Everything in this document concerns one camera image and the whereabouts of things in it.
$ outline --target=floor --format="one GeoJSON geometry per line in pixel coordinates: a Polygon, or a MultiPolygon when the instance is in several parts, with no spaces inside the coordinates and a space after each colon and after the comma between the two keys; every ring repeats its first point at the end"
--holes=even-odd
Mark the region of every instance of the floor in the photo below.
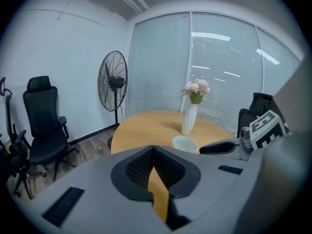
{"type": "MultiPolygon", "coordinates": [[[[96,159],[103,156],[108,156],[111,154],[111,150],[107,146],[107,140],[113,136],[115,129],[110,129],[105,131],[104,133],[101,133],[99,135],[96,135],[94,137],[91,137],[89,139],[86,139],[76,145],[81,152],[82,152],[82,158],[83,162],[86,162],[91,159],[96,159]]],[[[67,160],[78,166],[81,164],[81,153],[72,152],[67,156],[67,160]]],[[[44,173],[47,173],[47,177],[43,178],[41,176],[36,177],[30,177],[27,179],[28,189],[32,196],[36,196],[38,193],[40,193],[44,188],[48,187],[50,184],[52,184],[53,180],[53,174],[54,174],[54,165],[50,164],[47,165],[47,171],[44,170],[42,166],[32,166],[29,169],[29,173],[39,172],[42,171],[44,173]]],[[[58,175],[57,179],[64,176],[66,173],[71,171],[72,168],[70,168],[67,165],[60,164],[58,167],[58,175]]],[[[17,181],[17,177],[13,178],[12,176],[8,179],[6,185],[10,193],[14,191],[15,183],[17,181]]],[[[21,194],[20,199],[24,202],[30,202],[30,199],[27,196],[27,193],[24,189],[23,183],[19,186],[18,192],[21,194]]]]}

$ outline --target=baseboard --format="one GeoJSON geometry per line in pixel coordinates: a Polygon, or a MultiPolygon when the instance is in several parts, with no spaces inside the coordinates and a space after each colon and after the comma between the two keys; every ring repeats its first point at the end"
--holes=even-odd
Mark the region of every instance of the baseboard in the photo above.
{"type": "Polygon", "coordinates": [[[90,134],[88,134],[88,135],[85,135],[85,136],[83,136],[83,137],[81,137],[81,138],[72,140],[72,141],[68,142],[68,144],[69,144],[70,146],[75,145],[75,144],[77,144],[77,143],[79,143],[79,142],[82,142],[82,141],[84,141],[84,140],[86,140],[86,139],[88,139],[88,138],[91,138],[91,137],[95,136],[95,135],[101,134],[101,133],[103,133],[103,132],[105,132],[105,131],[107,131],[107,130],[109,130],[109,129],[114,128],[114,127],[115,127],[115,124],[114,124],[114,125],[111,125],[111,126],[108,126],[108,127],[105,127],[105,128],[103,128],[103,129],[100,129],[100,130],[98,130],[98,131],[95,131],[95,132],[93,132],[93,133],[90,133],[90,134]]]}

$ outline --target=white vase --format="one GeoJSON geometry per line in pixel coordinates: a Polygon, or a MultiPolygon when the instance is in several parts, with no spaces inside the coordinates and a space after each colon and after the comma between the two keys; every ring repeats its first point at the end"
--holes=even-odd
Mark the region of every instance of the white vase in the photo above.
{"type": "Polygon", "coordinates": [[[190,107],[186,110],[181,131],[183,135],[188,135],[193,129],[197,116],[197,107],[198,104],[190,104],[190,107]]]}

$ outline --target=standing fan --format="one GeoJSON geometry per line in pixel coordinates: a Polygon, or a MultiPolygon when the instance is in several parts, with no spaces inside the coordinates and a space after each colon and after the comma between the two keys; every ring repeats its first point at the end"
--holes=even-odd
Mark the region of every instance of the standing fan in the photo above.
{"type": "MultiPolygon", "coordinates": [[[[121,52],[112,51],[104,58],[99,69],[97,91],[103,107],[108,111],[115,111],[116,128],[118,127],[117,108],[125,98],[127,84],[128,69],[125,58],[121,52]]],[[[107,141],[109,148],[111,148],[112,139],[113,137],[107,141]]]]}

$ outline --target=round wooden table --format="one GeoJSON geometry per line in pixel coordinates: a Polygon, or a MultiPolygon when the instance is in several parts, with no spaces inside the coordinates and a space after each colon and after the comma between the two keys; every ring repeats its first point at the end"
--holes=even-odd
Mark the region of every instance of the round wooden table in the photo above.
{"type": "MultiPolygon", "coordinates": [[[[184,113],[150,111],[127,118],[116,129],[111,153],[116,154],[136,147],[159,145],[172,147],[173,137],[181,134],[184,113]]],[[[196,118],[195,125],[188,135],[198,149],[227,138],[234,138],[227,130],[203,118],[196,118]]],[[[154,210],[164,221],[167,218],[169,192],[153,168],[148,191],[154,194],[154,210]]]]}

